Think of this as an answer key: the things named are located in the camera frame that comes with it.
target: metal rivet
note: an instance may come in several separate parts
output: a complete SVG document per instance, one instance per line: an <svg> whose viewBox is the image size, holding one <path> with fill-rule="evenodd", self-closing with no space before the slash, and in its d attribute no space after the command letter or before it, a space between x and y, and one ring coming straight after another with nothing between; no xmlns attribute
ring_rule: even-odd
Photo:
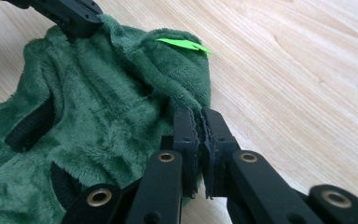
<svg viewBox="0 0 358 224"><path fill-rule="evenodd" d="M169 152L161 153L161 154L159 154L158 159L163 162L170 162L175 159L175 155L173 155L172 153L169 153Z"/></svg>
<svg viewBox="0 0 358 224"><path fill-rule="evenodd" d="M256 162L257 161L257 156L255 156L252 153L248 153L248 152L242 153L240 155L240 157L241 157L241 160L246 161L246 162Z"/></svg>
<svg viewBox="0 0 358 224"><path fill-rule="evenodd" d="M351 200L345 195L333 190L325 190L322 192L322 197L332 205L340 208L350 208Z"/></svg>
<svg viewBox="0 0 358 224"><path fill-rule="evenodd" d="M109 189L96 189L87 198L87 203L92 207L99 207L112 199L112 192Z"/></svg>

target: plush green cloth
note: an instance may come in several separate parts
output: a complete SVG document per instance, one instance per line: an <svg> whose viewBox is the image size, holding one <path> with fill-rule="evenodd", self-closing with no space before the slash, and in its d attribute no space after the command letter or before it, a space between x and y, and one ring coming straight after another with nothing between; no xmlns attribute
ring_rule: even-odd
<svg viewBox="0 0 358 224"><path fill-rule="evenodd" d="M200 42L195 36L146 33L101 19L89 39L69 42L53 27L24 50L19 86L0 104L0 223L61 222L65 211L52 190L52 161L87 187L126 187L142 176L160 137L172 134L176 109L210 104L206 54L156 41ZM48 99L53 126L30 150L12 150L7 135Z"/></svg>

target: neon green tag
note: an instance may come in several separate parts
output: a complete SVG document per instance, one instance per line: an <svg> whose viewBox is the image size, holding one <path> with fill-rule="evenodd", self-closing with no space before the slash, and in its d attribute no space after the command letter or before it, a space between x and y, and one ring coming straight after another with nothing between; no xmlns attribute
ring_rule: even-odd
<svg viewBox="0 0 358 224"><path fill-rule="evenodd" d="M193 49L193 50L202 50L205 51L208 54L212 54L212 52L210 50L208 50L207 48L203 47L201 44L197 44L194 43L192 41L189 40L178 40L178 39L169 39L169 38L160 38L157 39L157 41L161 41L167 44L171 44L171 45L175 45L177 47L181 47L184 49Z"/></svg>

